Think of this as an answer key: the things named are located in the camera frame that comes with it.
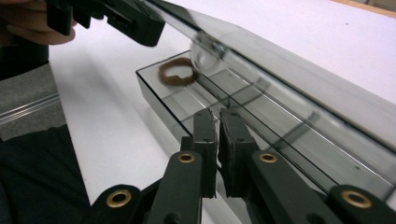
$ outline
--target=brown rubber band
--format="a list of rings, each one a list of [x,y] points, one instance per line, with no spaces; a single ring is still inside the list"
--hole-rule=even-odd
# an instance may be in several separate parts
[[[168,70],[171,67],[176,67],[176,66],[188,66],[192,68],[192,74],[189,77],[179,77],[178,75],[174,76],[167,76],[165,74],[166,70]],[[194,82],[195,77],[197,76],[195,69],[192,66],[192,62],[189,58],[177,58],[174,59],[168,63],[164,63],[163,65],[160,66],[160,81],[163,84],[169,85],[169,86],[187,86]]]

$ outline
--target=person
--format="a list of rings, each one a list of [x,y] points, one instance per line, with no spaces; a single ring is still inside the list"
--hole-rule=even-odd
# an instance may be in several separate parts
[[[69,36],[51,30],[46,19],[44,1],[0,0],[0,62],[16,36],[40,45],[75,37],[74,29]],[[89,209],[67,126],[0,139],[1,224],[80,223]]]

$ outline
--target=black pants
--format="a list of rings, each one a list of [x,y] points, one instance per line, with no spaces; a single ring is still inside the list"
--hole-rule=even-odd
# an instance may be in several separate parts
[[[79,223],[90,208],[67,126],[0,143],[0,181],[0,223]]]

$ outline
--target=white table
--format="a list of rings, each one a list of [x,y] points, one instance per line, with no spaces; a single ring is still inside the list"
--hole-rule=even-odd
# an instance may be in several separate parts
[[[328,0],[172,0],[240,25],[396,104],[396,20]],[[117,184],[159,179],[179,144],[143,98],[134,71],[190,48],[166,26],[160,43],[139,46],[105,21],[78,26],[50,49],[78,163],[91,203]]]

